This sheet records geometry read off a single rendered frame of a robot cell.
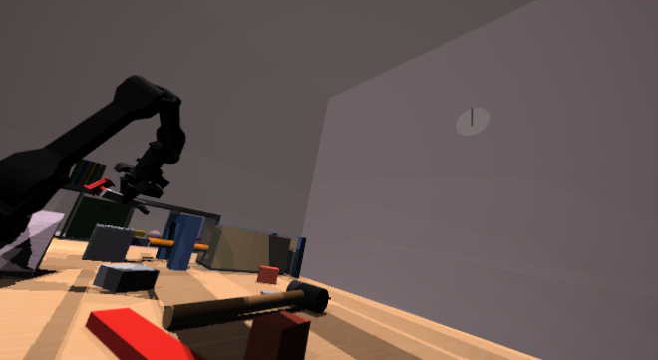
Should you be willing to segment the hammer with wooden handle and dark head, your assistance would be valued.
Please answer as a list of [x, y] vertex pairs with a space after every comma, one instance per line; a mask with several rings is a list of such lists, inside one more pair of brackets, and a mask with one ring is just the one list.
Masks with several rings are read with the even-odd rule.
[[328, 300], [327, 289], [292, 280], [283, 292], [170, 305], [164, 310], [162, 323], [164, 329], [169, 329], [294, 304], [322, 313], [327, 307]]

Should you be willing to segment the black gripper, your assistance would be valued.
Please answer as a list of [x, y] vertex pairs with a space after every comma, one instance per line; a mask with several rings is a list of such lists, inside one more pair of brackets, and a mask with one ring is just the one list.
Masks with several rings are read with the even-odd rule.
[[153, 177], [157, 172], [161, 172], [161, 166], [153, 164], [143, 157], [137, 158], [136, 166], [126, 163], [117, 163], [114, 169], [117, 172], [126, 172], [120, 178], [120, 194], [123, 194], [121, 204], [127, 204], [138, 195], [146, 195], [154, 198], [160, 198], [163, 191], [155, 184], [149, 182], [153, 181]]

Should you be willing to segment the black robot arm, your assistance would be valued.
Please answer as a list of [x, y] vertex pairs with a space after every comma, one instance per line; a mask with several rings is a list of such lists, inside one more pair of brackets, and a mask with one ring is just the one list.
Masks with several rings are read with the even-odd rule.
[[[165, 87], [132, 75], [120, 83], [113, 100], [46, 147], [15, 153], [0, 161], [0, 242], [15, 242], [33, 214], [71, 181], [80, 159], [134, 120], [160, 114], [155, 142], [143, 158], [161, 166], [175, 164], [185, 143], [179, 126], [181, 100]], [[13, 239], [13, 240], [11, 240]]]

